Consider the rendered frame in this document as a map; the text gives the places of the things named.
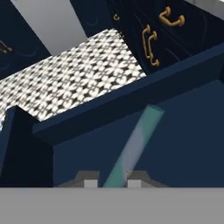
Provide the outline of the grey appliance panel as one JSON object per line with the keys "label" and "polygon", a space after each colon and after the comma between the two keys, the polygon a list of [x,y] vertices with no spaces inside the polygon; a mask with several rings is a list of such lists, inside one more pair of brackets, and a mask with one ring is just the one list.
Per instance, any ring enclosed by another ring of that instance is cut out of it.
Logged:
{"label": "grey appliance panel", "polygon": [[53,56],[88,39],[70,0],[11,2]]}

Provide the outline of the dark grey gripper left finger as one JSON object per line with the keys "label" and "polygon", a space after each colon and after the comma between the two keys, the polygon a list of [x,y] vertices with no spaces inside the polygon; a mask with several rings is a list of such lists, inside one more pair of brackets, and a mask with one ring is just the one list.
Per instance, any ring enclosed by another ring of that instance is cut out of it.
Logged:
{"label": "dark grey gripper left finger", "polygon": [[75,178],[60,184],[59,187],[97,188],[99,180],[99,171],[78,171]]}

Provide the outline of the navy open drawer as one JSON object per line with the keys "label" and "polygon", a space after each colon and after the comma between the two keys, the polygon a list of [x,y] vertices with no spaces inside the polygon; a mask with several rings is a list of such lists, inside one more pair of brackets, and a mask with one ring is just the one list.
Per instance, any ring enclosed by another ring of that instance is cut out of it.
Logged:
{"label": "navy open drawer", "polygon": [[78,171],[99,171],[104,187],[147,106],[164,114],[134,171],[168,187],[224,187],[224,43],[43,122],[9,108],[0,187],[59,187]]}

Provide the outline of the teal drinking straw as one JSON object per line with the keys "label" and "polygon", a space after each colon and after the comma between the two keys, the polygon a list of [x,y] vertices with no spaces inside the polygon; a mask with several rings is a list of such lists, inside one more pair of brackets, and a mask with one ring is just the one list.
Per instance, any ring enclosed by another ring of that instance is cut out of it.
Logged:
{"label": "teal drinking straw", "polygon": [[112,171],[108,175],[103,185],[104,187],[127,186],[127,172],[134,171],[163,114],[164,111],[156,106],[147,106],[145,108]]}

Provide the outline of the navy cupboard door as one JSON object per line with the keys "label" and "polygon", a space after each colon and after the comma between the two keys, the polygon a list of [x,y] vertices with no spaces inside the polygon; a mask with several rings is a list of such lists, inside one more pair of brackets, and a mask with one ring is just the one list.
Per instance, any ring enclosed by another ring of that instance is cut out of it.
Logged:
{"label": "navy cupboard door", "polygon": [[[147,75],[186,58],[179,55],[174,44],[164,45],[164,41],[158,37],[157,28],[141,10],[139,0],[107,0],[107,2],[112,19],[115,14],[120,17],[118,21],[113,19],[114,27]],[[159,66],[152,66],[144,56],[142,31],[146,25],[150,26],[152,32],[157,32],[157,40],[152,40],[150,44],[154,59],[159,60]]]}
{"label": "navy cupboard door", "polygon": [[51,55],[11,0],[0,0],[0,40],[12,48],[0,52],[0,80]]}

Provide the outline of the navy drawer front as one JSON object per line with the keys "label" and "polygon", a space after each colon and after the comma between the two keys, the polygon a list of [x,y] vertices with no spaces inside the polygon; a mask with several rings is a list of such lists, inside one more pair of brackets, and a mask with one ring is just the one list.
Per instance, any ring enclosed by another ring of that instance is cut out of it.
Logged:
{"label": "navy drawer front", "polygon": [[[188,3],[186,0],[139,0],[141,10],[155,25],[158,37],[164,45],[174,44],[181,57],[192,56],[224,42],[224,34],[215,34],[224,28],[220,18]],[[169,6],[170,21],[176,21],[180,15],[185,17],[183,26],[170,27],[163,24],[159,14]]]}

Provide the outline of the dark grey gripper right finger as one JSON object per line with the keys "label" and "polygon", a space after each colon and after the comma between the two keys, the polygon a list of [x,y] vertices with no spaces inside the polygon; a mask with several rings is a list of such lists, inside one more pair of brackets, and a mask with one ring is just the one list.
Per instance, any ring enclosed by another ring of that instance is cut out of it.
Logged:
{"label": "dark grey gripper right finger", "polygon": [[150,178],[147,171],[128,171],[128,188],[165,187],[164,184]]}

